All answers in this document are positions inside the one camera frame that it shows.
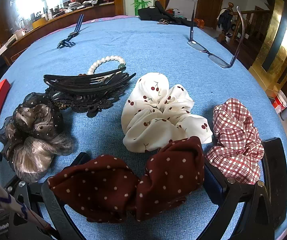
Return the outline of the black lace hair clip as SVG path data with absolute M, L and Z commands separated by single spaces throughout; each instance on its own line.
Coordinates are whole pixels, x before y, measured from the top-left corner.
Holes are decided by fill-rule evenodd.
M 128 74 L 122 63 L 117 69 L 78 76 L 44 75 L 45 94 L 61 110 L 71 108 L 93 118 L 119 101 L 136 74 Z

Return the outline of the brown sheer dotted scrunchie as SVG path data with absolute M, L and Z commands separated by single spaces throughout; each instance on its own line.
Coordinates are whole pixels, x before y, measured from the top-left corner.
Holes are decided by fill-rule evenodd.
M 44 93 L 28 94 L 5 119 L 0 142 L 3 157 L 27 183 L 43 178 L 55 155 L 69 155 L 74 149 L 62 113 Z

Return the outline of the wooden dresser counter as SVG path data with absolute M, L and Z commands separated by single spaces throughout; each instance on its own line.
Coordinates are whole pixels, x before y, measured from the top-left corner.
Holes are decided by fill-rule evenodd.
M 83 14 L 83 22 L 94 20 L 103 17 L 114 17 L 115 4 L 114 2 L 103 3 L 94 7 L 87 7 L 67 14 L 61 15 L 57 18 L 47 21 L 37 29 L 34 29 L 23 37 L 15 41 L 10 47 L 1 54 L 8 66 L 10 66 L 33 42 L 38 39 L 70 26 L 75 26 L 79 16 Z

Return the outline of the white cherry print scrunchie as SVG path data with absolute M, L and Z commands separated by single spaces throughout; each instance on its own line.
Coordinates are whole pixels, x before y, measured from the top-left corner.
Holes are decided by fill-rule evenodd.
M 145 153 L 189 137 L 199 137 L 202 144 L 211 143 L 207 119 L 191 113 L 194 104 L 182 85 L 170 87 L 161 73 L 145 74 L 138 79 L 122 111 L 124 146 L 130 152 Z

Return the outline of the red white plaid scrunchie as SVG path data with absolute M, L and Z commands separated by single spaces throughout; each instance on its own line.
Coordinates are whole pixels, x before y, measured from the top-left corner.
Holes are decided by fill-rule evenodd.
M 260 180 L 259 162 L 264 148 L 250 111 L 237 99 L 228 99 L 213 109 L 217 144 L 206 154 L 208 162 L 226 178 L 255 184 Z

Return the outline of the blue striped hair clip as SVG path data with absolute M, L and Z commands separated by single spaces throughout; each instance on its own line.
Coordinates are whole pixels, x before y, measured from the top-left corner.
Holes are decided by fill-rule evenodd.
M 57 48 L 60 49 L 60 48 L 64 48 L 64 47 L 68 47 L 68 48 L 71 48 L 75 45 L 75 42 L 72 42 L 71 40 L 78 36 L 79 35 L 79 32 L 80 32 L 80 28 L 81 28 L 81 25 L 83 23 L 83 18 L 84 18 L 84 15 L 81 14 L 78 18 L 78 22 L 75 26 L 75 30 L 70 33 L 67 38 L 61 40 L 58 45 L 57 45 Z

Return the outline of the dark red polka-dot scrunchie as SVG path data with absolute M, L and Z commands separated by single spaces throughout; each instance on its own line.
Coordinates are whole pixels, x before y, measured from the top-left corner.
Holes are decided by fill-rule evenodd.
M 48 187 L 89 222 L 120 223 L 132 213 L 138 222 L 174 209 L 204 181 L 199 137 L 170 141 L 146 163 L 138 177 L 120 158 L 101 155 L 63 169 Z

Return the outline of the black clothing pile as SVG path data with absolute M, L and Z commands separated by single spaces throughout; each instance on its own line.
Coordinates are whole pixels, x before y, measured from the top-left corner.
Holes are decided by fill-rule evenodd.
M 159 1 L 155 1 L 154 6 L 149 6 L 138 10 L 142 21 L 166 21 L 168 24 L 191 26 L 191 21 L 177 17 L 167 12 Z

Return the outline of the red white bucket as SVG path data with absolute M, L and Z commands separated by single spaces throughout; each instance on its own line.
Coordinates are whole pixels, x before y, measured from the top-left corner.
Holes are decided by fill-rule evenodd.
M 277 114 L 280 114 L 284 109 L 287 108 L 287 97 L 282 90 L 277 93 L 272 105 Z

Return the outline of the blue bedspread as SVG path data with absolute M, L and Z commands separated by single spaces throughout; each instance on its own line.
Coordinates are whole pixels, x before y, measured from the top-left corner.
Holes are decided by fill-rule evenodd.
M 170 87 L 181 84 L 195 101 L 192 113 L 212 121 L 212 109 L 229 98 L 236 98 L 250 111 L 260 138 L 280 138 L 287 161 L 287 137 L 279 116 L 254 77 L 239 61 L 223 69 L 188 45 L 190 27 L 162 25 L 141 21 L 137 17 L 83 23 L 71 48 L 57 49 L 60 40 L 75 27 L 63 29 L 31 44 L 5 72 L 11 88 L 0 112 L 0 129 L 25 96 L 47 89 L 43 76 L 86 73 L 96 61 L 106 56 L 120 56 L 126 61 L 126 72 L 136 73 L 125 94 L 110 108 L 88 118 L 71 109 L 63 111 L 66 128 L 76 140 L 75 152 L 55 157 L 46 175 L 52 176 L 70 165 L 80 152 L 92 158 L 111 154 L 123 159 L 138 175 L 150 154 L 130 153 L 122 143 L 121 115 L 124 103 L 139 77 L 149 72 L 164 74 Z M 188 196 L 186 203 L 171 211 L 138 223 L 130 216 L 122 224 L 88 223 L 86 218 L 67 207 L 86 239 L 196 239 L 217 210 L 207 193 L 199 189 Z M 278 239 L 287 229 L 285 221 L 276 229 Z

